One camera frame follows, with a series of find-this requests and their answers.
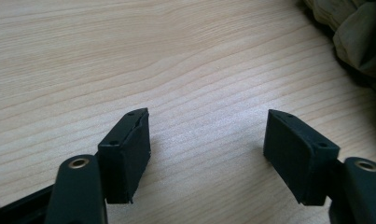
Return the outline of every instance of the wooden table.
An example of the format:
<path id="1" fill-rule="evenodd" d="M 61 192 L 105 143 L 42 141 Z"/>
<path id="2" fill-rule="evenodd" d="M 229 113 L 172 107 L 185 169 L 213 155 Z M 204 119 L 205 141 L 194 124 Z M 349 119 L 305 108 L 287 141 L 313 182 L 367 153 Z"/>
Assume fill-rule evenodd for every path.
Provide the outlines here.
<path id="1" fill-rule="evenodd" d="M 328 223 L 262 155 L 268 109 L 376 161 L 376 94 L 301 1 L 0 1 L 0 205 L 148 107 L 152 158 L 110 223 Z"/>

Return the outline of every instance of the metal grommet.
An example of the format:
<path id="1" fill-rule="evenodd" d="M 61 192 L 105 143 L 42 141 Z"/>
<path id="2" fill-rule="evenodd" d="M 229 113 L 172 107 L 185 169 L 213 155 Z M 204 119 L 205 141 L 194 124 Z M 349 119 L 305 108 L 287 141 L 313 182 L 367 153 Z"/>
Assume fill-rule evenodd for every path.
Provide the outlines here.
<path id="1" fill-rule="evenodd" d="M 74 161 L 69 162 L 68 166 L 71 169 L 79 169 L 83 166 L 87 165 L 89 163 L 89 160 L 86 158 L 79 158 Z"/>
<path id="2" fill-rule="evenodd" d="M 369 171 L 369 172 L 376 172 L 376 165 L 372 164 L 368 161 L 356 161 L 355 165 L 362 170 Z"/>

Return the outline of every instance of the wood grain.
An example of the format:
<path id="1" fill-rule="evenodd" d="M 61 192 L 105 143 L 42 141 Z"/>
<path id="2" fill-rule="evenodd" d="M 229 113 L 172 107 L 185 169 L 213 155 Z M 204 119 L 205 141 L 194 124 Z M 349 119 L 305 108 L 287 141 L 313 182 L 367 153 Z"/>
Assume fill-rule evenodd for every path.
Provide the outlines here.
<path id="1" fill-rule="evenodd" d="M 110 223 L 328 223 L 262 156 L 270 108 L 376 161 L 376 95 L 298 0 L 0 1 L 0 204 L 54 182 L 126 112 L 152 158 Z"/>

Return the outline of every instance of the olive fabric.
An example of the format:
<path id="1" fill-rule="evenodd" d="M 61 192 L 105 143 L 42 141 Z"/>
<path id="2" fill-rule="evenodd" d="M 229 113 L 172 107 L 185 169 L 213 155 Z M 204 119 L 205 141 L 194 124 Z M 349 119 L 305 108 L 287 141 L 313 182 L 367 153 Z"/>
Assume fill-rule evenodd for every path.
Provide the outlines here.
<path id="1" fill-rule="evenodd" d="M 376 77 L 376 1 L 304 0 L 315 19 L 334 32 L 337 55 L 361 73 Z"/>

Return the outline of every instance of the small hole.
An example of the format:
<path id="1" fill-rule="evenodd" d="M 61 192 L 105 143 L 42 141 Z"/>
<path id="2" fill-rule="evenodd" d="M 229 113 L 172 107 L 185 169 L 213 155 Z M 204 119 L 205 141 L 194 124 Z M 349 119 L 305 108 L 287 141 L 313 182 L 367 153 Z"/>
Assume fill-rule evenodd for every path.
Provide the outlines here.
<path id="1" fill-rule="evenodd" d="M 110 141 L 109 145 L 111 145 L 111 146 L 117 146 L 118 145 L 118 141 Z"/>
<path id="2" fill-rule="evenodd" d="M 376 166 L 371 164 L 370 162 L 367 161 L 356 161 L 355 165 L 362 170 L 366 170 L 369 172 L 376 172 Z"/>
<path id="3" fill-rule="evenodd" d="M 69 163 L 69 167 L 72 168 L 72 169 L 79 169 L 79 168 L 82 168 L 83 166 L 87 165 L 88 163 L 89 163 L 88 159 L 79 158 L 79 159 L 76 159 L 74 161 L 71 161 Z"/>
<path id="4" fill-rule="evenodd" d="M 326 143 L 318 143 L 318 146 L 320 146 L 320 147 L 327 147 L 327 144 Z"/>

